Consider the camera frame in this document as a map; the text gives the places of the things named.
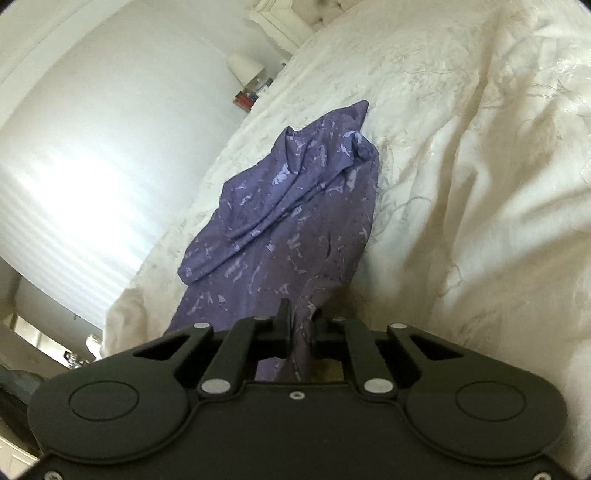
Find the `metal pin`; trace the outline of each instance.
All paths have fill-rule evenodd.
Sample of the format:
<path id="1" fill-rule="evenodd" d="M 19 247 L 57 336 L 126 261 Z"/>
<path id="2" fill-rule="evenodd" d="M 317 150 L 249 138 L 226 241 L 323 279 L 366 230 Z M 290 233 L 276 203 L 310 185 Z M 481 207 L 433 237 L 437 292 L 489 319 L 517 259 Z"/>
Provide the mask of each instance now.
<path id="1" fill-rule="evenodd" d="M 290 398 L 292 400 L 303 400 L 305 399 L 306 394 L 304 392 L 291 392 L 290 393 Z"/>
<path id="2" fill-rule="evenodd" d="M 363 387 L 369 393 L 380 395 L 390 393 L 394 389 L 394 384 L 385 378 L 370 378 Z"/>
<path id="3" fill-rule="evenodd" d="M 63 477 L 57 472 L 47 472 L 43 477 L 43 480 L 64 480 Z"/>
<path id="4" fill-rule="evenodd" d="M 222 395 L 229 392 L 231 388 L 230 382 L 223 378 L 212 378 L 201 384 L 201 390 L 210 395 Z"/>

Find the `bed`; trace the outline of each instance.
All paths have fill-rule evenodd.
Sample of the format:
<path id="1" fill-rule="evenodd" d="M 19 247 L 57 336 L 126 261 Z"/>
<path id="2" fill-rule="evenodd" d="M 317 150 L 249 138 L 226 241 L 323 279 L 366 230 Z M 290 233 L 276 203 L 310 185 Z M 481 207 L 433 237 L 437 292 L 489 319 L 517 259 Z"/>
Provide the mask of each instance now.
<path id="1" fill-rule="evenodd" d="M 591 473 L 591 15 L 575 0 L 366 0 L 313 34 L 231 138 L 106 320 L 113 354 L 160 336 L 222 184 L 283 128 L 369 101 L 378 198 L 350 288 L 532 371 L 569 404 L 556 459 Z"/>

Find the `circular cover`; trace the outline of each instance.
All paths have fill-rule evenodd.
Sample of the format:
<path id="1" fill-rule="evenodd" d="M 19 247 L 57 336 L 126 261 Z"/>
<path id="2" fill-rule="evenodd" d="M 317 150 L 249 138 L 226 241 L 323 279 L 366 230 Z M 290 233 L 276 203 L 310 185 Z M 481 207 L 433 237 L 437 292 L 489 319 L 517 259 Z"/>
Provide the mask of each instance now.
<path id="1" fill-rule="evenodd" d="M 91 375 L 82 368 L 41 385 L 29 424 L 44 453 L 117 462 L 177 431 L 189 403 L 165 362 L 130 355 L 125 368 L 120 365 L 102 360 L 88 367 Z"/>
<path id="2" fill-rule="evenodd" d="M 406 411 L 435 445 L 476 463 L 538 456 L 566 422 L 560 393 L 540 377 L 508 365 L 433 362 L 411 388 Z"/>

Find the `purple patterned fabric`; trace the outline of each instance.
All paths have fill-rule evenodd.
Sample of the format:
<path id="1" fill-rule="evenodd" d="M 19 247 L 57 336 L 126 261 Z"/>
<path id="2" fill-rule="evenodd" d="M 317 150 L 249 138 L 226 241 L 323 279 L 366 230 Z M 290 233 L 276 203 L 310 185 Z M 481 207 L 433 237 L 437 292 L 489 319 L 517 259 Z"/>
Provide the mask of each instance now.
<path id="1" fill-rule="evenodd" d="M 293 351 L 259 363 L 259 380 L 310 373 L 310 320 L 350 283 L 369 238 L 379 155 L 359 132 L 368 103 L 287 127 L 257 165 L 228 180 L 219 207 L 178 269 L 187 289 L 167 332 L 196 322 L 230 329 L 293 305 Z"/>

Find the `white lampshade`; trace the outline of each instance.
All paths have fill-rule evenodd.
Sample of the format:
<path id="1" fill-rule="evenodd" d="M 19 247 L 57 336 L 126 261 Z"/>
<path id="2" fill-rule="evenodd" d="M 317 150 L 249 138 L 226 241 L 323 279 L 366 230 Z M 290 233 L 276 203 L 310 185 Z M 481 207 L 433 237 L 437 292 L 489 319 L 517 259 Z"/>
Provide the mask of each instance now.
<path id="1" fill-rule="evenodd" d="M 262 63 L 244 55 L 234 54 L 228 58 L 228 66 L 243 85 L 251 83 L 264 69 Z"/>
<path id="2" fill-rule="evenodd" d="M 86 347 L 97 360 L 101 360 L 103 358 L 102 354 L 100 353 L 101 346 L 100 340 L 96 337 L 96 335 L 89 335 L 86 339 Z"/>

